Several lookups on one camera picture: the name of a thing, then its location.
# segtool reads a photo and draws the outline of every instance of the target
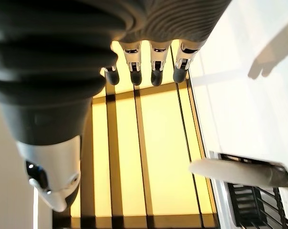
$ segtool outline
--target glowing yellow panel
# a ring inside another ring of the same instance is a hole
[[[185,87],[180,89],[179,93],[191,159],[192,161],[199,160],[201,159],[201,154],[187,88]],[[213,213],[206,178],[203,176],[195,175],[195,181],[202,213]]]
[[[105,102],[105,97],[93,99],[92,106],[94,205],[97,217],[111,216],[108,129]]]
[[[123,215],[143,216],[146,212],[133,94],[116,96]]]
[[[79,218],[81,216],[81,185],[79,185],[77,196],[70,210],[71,217]]]
[[[175,85],[141,104],[154,215],[198,214]]]
[[[132,91],[134,88],[130,80],[129,68],[126,63],[123,49],[121,48],[119,42],[112,42],[111,48],[118,55],[116,67],[120,76],[120,82],[115,86],[115,93],[118,94]]]
[[[177,52],[178,52],[178,47],[179,47],[179,40],[173,40],[171,46],[172,46],[172,50],[173,50],[174,63],[176,63],[176,57],[177,57]]]

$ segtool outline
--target black metal frame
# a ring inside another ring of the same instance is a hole
[[[241,163],[268,164],[268,162],[225,154],[221,154],[221,159]],[[288,219],[285,216],[278,188],[273,188],[271,191],[232,183],[226,183],[226,185],[237,227],[288,229]]]

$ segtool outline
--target white wall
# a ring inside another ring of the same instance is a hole
[[[190,73],[208,151],[288,170],[288,0],[233,0]]]
[[[33,189],[0,112],[0,229],[33,228]]]

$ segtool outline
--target black grate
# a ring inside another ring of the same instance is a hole
[[[241,163],[268,164],[267,162],[221,154],[222,160]],[[278,188],[262,189],[227,183],[235,225],[242,228],[288,229],[288,219]]]

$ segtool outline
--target black rubber tip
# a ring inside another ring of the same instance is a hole
[[[134,86],[139,86],[142,82],[141,70],[138,72],[137,71],[130,72],[130,78]]]
[[[117,69],[115,69],[115,71],[105,71],[105,77],[111,85],[117,85],[120,81],[119,72]]]
[[[162,83],[162,78],[163,78],[163,71],[160,70],[152,71],[152,76],[150,79],[153,86],[155,87],[160,86]]]
[[[185,70],[185,69],[175,67],[174,76],[173,76],[174,82],[175,83],[182,83],[186,78],[186,72],[187,72],[187,70]]]
[[[77,197],[77,193],[78,193],[78,190],[79,190],[79,184],[78,186],[76,187],[76,189],[69,195],[66,197],[66,203],[67,203],[67,208],[70,208],[71,205],[74,203],[76,197]]]

